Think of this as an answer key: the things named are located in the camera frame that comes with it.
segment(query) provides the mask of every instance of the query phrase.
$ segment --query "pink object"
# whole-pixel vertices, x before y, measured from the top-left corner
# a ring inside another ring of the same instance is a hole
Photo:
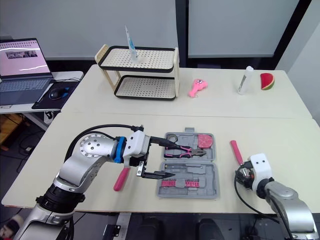
[[[189,96],[194,98],[196,93],[204,88],[208,87],[208,83],[202,79],[195,79],[192,84],[192,90],[189,91]]]
[[[209,149],[214,144],[214,138],[207,134],[198,135],[198,147],[201,149]]]
[[[198,181],[185,181],[185,186],[187,188],[199,188],[199,182]]]
[[[175,187],[176,186],[176,180],[163,180],[161,182],[161,187]],[[198,181],[185,181],[185,187],[186,188],[199,188],[199,182]]]
[[[244,161],[242,159],[241,153],[240,153],[238,145],[237,145],[237,141],[232,140],[232,141],[230,141],[230,143],[231,143],[231,146],[232,146],[232,149],[233,149],[233,153],[235,155],[236,160],[238,161],[238,163],[240,165],[244,164]]]
[[[124,167],[120,172],[118,179],[116,180],[113,190],[116,192],[120,191],[126,183],[127,177],[129,175],[130,167]]]
[[[161,182],[161,187],[175,187],[176,180],[163,180]]]

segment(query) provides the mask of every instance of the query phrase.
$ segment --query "pink toy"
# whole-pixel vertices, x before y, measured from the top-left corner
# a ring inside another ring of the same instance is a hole
[[[195,79],[192,84],[192,90],[189,92],[189,96],[194,98],[196,93],[204,88],[208,87],[208,83],[202,79]]]

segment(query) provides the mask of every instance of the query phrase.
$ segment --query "mouse pad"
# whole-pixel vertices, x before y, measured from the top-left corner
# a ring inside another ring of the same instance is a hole
[[[55,82],[49,90],[42,96],[42,98],[35,102],[32,106],[32,109],[61,109],[63,105],[66,103],[68,98],[71,96],[73,91],[76,89],[79,82],[77,81],[63,81],[63,82]],[[60,99],[50,99],[49,93],[52,89],[56,88],[70,88],[67,96]]]

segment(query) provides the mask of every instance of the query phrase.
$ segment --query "laptop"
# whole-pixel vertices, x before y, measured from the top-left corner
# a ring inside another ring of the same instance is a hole
[[[0,41],[0,105],[36,102],[53,80],[36,38]]]

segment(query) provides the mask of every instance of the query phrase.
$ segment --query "blue ring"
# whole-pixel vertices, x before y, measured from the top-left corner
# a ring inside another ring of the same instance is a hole
[[[116,146],[116,152],[115,152],[115,158],[114,158],[114,162],[117,164],[121,163],[121,150],[122,150],[122,145],[124,144],[125,141],[125,137],[121,136],[118,142],[118,146]]]

